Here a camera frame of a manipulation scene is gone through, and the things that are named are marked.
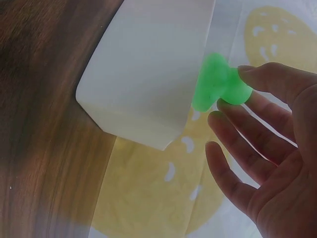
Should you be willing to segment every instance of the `green rubber toy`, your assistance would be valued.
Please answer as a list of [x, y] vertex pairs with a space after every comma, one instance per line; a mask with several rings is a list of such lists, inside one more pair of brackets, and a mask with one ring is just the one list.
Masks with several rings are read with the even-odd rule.
[[207, 56], [201, 67], [192, 106], [196, 111], [206, 112], [219, 98], [239, 105], [251, 96], [252, 88], [245, 84], [237, 68], [229, 67], [225, 58], [213, 53]]

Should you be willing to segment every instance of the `wood grain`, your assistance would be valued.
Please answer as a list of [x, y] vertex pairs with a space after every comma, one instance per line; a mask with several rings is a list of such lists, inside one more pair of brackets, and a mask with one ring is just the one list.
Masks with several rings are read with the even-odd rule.
[[0, 2], [0, 237], [87, 237], [114, 136], [75, 89], [123, 0]]

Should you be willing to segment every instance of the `fabric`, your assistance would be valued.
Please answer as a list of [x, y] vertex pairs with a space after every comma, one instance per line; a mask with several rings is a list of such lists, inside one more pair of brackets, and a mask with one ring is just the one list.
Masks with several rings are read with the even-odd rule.
[[[232, 66], [277, 61], [316, 72], [316, 12], [314, 0], [219, 0], [206, 54], [219, 52]], [[116, 140], [91, 238], [261, 237], [209, 173], [204, 145], [217, 139], [207, 116], [191, 110], [184, 133], [164, 152]], [[226, 156], [242, 181], [258, 186]]]

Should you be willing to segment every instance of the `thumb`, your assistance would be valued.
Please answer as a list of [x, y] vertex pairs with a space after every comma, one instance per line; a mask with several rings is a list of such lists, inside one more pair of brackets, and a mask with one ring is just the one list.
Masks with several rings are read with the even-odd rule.
[[273, 62], [252, 68], [240, 66], [239, 75], [252, 88], [273, 94], [290, 108], [303, 91], [317, 84], [316, 74]]

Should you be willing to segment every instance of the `finger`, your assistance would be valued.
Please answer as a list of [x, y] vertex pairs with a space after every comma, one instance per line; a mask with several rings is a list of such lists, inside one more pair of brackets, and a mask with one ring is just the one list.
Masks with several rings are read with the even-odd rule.
[[263, 184], [276, 166], [256, 152], [221, 112], [210, 113], [208, 121], [241, 168], [258, 184]]
[[317, 84], [313, 73], [272, 62], [254, 68], [241, 66], [239, 75], [254, 89], [273, 94], [290, 108], [303, 91]]
[[230, 169], [217, 143], [206, 144], [206, 157], [210, 172], [221, 191], [237, 208], [247, 214], [248, 205], [256, 189], [239, 180]]
[[218, 108], [257, 151], [276, 165], [281, 164], [296, 150], [295, 146], [275, 135], [242, 106], [233, 106], [219, 100]]
[[252, 92], [250, 99], [246, 102], [257, 116], [270, 124], [278, 133], [295, 142], [292, 114], [269, 101], [257, 92]]

